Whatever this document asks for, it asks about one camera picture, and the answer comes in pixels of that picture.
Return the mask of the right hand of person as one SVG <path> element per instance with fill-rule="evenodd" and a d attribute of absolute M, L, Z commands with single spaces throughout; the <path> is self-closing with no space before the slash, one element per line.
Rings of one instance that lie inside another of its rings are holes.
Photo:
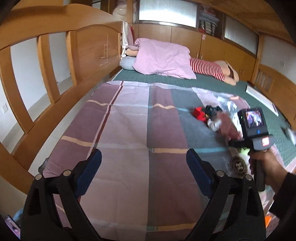
<path fill-rule="evenodd" d="M 248 155 L 250 156 L 251 174 L 254 175 L 254 167 L 256 166 L 254 161 L 260 162 L 265 173 L 266 185 L 270 186 L 274 193 L 278 193 L 287 176 L 287 171 L 277 161 L 272 150 L 267 149 L 260 152 L 249 151 Z"/>

